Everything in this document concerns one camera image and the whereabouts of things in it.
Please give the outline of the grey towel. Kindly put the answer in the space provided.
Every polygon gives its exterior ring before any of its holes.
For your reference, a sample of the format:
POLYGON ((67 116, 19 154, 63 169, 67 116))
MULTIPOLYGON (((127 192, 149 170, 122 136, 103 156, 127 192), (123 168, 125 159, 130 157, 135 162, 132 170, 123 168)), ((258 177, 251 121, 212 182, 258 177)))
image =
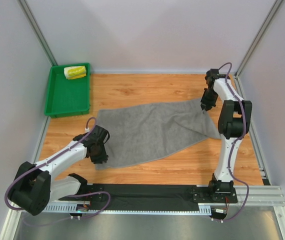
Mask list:
POLYGON ((110 138, 108 160, 96 170, 125 168, 166 158, 208 138, 220 139, 199 98, 101 109, 97 124, 110 138))

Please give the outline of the yellow green patterned towel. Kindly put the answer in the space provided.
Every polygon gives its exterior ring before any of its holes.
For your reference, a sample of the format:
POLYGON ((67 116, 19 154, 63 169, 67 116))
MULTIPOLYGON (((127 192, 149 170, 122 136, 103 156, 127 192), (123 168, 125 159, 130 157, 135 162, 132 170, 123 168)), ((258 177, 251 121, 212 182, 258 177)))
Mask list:
POLYGON ((81 66, 69 66, 63 70, 64 76, 68 80, 79 79, 87 76, 87 69, 84 65, 81 66))

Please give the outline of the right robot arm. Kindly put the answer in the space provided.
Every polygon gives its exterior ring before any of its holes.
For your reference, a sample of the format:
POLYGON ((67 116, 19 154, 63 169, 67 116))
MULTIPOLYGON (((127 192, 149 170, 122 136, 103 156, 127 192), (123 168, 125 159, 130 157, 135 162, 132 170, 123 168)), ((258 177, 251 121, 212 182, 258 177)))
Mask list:
POLYGON ((216 203, 237 203, 234 167, 240 144, 250 129, 252 102, 244 100, 233 88, 230 77, 217 68, 206 72, 205 81, 207 88, 200 100, 201 109, 211 110, 217 99, 221 99, 222 108, 217 123, 221 137, 218 165, 204 197, 216 203))

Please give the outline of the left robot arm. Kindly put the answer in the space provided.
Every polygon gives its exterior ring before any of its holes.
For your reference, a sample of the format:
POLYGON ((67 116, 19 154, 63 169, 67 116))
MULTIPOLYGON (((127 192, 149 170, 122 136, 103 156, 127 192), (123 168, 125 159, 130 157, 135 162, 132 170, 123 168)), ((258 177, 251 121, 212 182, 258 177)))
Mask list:
POLYGON ((96 125, 87 129, 84 134, 75 136, 63 149, 49 158, 30 163, 22 163, 14 181, 5 192, 5 204, 16 210, 25 210, 36 216, 48 203, 63 198, 85 199, 93 195, 88 181, 76 173, 69 174, 62 180, 57 176, 71 165, 88 158, 93 164, 103 164, 108 160, 105 143, 110 139, 110 133, 96 125))

